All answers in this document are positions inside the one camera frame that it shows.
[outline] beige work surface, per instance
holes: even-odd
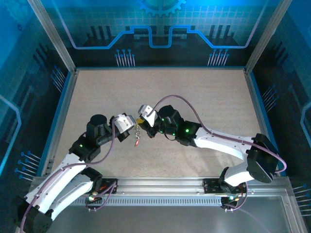
[[[154,106],[162,97],[185,97],[209,128],[240,136],[260,133],[255,110],[242,70],[208,68],[146,68],[81,70],[73,92],[53,168],[56,168],[72,143],[86,131],[94,114],[108,119],[127,113],[138,117],[142,104]],[[171,98],[180,115],[197,122],[191,109],[180,99]],[[226,166],[241,162],[236,157],[215,150],[185,147],[157,134],[150,139],[141,130],[141,140],[134,147],[134,130],[115,148],[104,163],[94,166],[104,176],[116,177],[201,177],[219,176]],[[94,160],[106,154],[110,142]]]

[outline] gear graphic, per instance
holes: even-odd
[[[0,6],[6,6],[10,16],[21,23],[29,14],[29,5],[27,0],[0,0]]]
[[[175,10],[181,9],[181,4],[186,3],[185,0],[138,0],[137,2],[146,14],[151,13],[152,16],[159,15],[159,17],[174,14]]]

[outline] robotic arm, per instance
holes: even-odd
[[[278,159],[259,150],[256,145],[274,153],[277,150],[262,134],[251,138],[229,135],[212,129],[207,131],[199,123],[184,120],[171,105],[162,107],[158,112],[153,111],[149,105],[143,105],[138,113],[143,120],[139,125],[150,138],[155,137],[157,133],[162,133],[166,137],[172,135],[175,137],[174,140],[184,146],[210,148],[241,159],[243,161],[241,164],[226,167],[219,178],[218,183],[226,192],[231,192],[239,184],[253,179],[264,183],[270,183],[273,179]]]
[[[204,189],[210,188],[216,193],[219,190],[223,193],[237,193],[243,191],[241,183],[253,179],[270,183],[273,179],[278,159],[269,152],[277,153],[277,150],[262,134],[251,138],[217,132],[203,124],[184,120],[171,105],[162,107],[158,112],[153,111],[149,105],[143,105],[138,113],[141,119],[139,125],[150,138],[157,133],[166,137],[171,135],[184,146],[210,148],[242,160],[237,166],[226,167],[219,179],[203,180]],[[86,132],[73,143],[57,169],[24,198],[14,199],[15,224],[19,227],[23,225],[22,219],[26,214],[23,230],[26,233],[44,233],[58,214],[79,196],[107,191],[107,183],[103,181],[102,175],[87,166],[94,164],[90,162],[100,153],[101,145],[111,141],[113,137],[122,142],[135,124],[133,117],[125,113],[112,117],[110,125],[105,116],[92,116]]]
[[[107,184],[104,186],[102,175],[87,166],[91,165],[90,162],[100,153],[100,146],[112,140],[113,119],[114,117],[108,125],[105,116],[92,116],[86,126],[85,135],[81,135],[73,143],[69,153],[55,171],[24,198],[16,197],[13,200],[16,207],[13,218],[17,226],[21,226],[26,212],[23,230],[26,233],[44,233],[58,214],[78,197],[85,193],[105,191]],[[114,122],[115,137],[122,142],[129,136],[128,131],[134,124],[132,116],[125,113],[118,115]]]

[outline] glass wall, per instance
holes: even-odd
[[[310,11],[311,1],[292,1],[253,70],[280,155],[289,165],[286,173],[292,177],[294,187],[303,183],[311,185]]]
[[[78,67],[244,66],[279,0],[44,0]]]
[[[0,54],[0,229],[9,233],[11,199],[28,192],[68,71],[25,0],[0,0]]]

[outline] yellow object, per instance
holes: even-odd
[[[143,123],[143,122],[144,122],[144,120],[141,119],[141,118],[136,119],[136,123],[137,123],[137,124],[141,124],[141,123]]]

